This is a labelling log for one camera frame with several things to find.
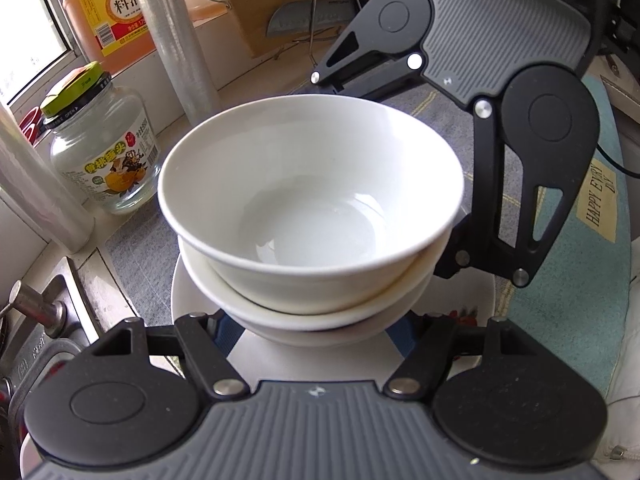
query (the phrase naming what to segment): window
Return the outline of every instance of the window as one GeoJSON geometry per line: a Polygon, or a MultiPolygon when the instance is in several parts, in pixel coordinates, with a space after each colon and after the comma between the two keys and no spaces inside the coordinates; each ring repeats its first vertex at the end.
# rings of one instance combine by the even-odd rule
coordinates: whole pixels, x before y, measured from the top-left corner
{"type": "Polygon", "coordinates": [[[50,84],[78,55],[58,0],[0,0],[0,9],[0,101],[8,104],[50,84]]]}
{"type": "Polygon", "coordinates": [[[6,104],[68,47],[44,0],[0,0],[0,100],[6,104]]]}

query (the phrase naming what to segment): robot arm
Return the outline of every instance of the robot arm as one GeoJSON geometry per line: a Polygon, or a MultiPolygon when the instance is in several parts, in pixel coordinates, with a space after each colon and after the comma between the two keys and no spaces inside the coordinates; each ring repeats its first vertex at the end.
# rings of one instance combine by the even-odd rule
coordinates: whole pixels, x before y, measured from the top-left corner
{"type": "Polygon", "coordinates": [[[382,100],[427,82],[473,115],[472,209],[437,275],[473,266],[526,286],[538,272],[596,148],[598,112],[580,78],[615,32],[615,3],[370,0],[316,67],[323,92],[382,100]],[[505,146],[523,167],[515,247],[498,237],[505,146]],[[540,187],[562,199],[535,239],[540,187]]]}

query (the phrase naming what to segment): green jar lid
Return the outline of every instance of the green jar lid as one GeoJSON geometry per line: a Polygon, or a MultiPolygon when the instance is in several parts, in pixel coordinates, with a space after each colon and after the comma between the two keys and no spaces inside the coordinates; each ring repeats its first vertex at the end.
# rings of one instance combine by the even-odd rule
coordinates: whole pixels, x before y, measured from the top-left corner
{"type": "Polygon", "coordinates": [[[53,117],[60,110],[71,106],[82,94],[95,85],[103,68],[97,61],[71,71],[62,81],[58,82],[44,98],[40,109],[45,117],[53,117]]]}

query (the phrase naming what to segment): metal faucet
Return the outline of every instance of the metal faucet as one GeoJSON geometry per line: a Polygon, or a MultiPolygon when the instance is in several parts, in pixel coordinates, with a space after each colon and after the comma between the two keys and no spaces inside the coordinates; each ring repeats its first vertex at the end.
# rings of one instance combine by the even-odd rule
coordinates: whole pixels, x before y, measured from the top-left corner
{"type": "Polygon", "coordinates": [[[61,301],[47,303],[42,294],[21,280],[15,282],[14,288],[11,289],[9,303],[0,310],[0,318],[4,317],[11,309],[36,320],[44,327],[45,334],[50,338],[58,337],[65,326],[65,305],[61,301]]]}

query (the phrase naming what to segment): screw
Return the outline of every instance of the screw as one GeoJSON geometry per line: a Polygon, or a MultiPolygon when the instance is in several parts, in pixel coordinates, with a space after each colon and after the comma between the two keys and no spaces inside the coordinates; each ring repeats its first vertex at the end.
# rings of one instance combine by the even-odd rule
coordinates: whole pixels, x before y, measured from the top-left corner
{"type": "Polygon", "coordinates": [[[213,391],[221,397],[240,395],[245,391],[246,384],[238,379],[222,379],[213,385],[213,391]]]}
{"type": "Polygon", "coordinates": [[[515,286],[526,286],[529,283],[529,273],[524,269],[517,269],[511,281],[515,286]]]}
{"type": "Polygon", "coordinates": [[[609,458],[611,460],[622,460],[625,457],[626,447],[615,446],[611,453],[609,453],[609,458]]]}
{"type": "Polygon", "coordinates": [[[397,395],[413,395],[420,390],[420,383],[410,377],[400,377],[389,382],[389,389],[397,395]]]}
{"type": "Polygon", "coordinates": [[[468,267],[469,263],[471,263],[471,256],[466,251],[458,251],[456,253],[456,263],[460,267],[468,267]]]}
{"type": "Polygon", "coordinates": [[[422,56],[414,52],[406,59],[406,65],[411,70],[418,70],[422,66],[422,56]]]}
{"type": "Polygon", "coordinates": [[[489,117],[491,117],[494,109],[492,108],[489,101],[487,101],[486,99],[480,99],[476,101],[474,111],[476,112],[476,115],[481,119],[488,119],[489,117]]]}

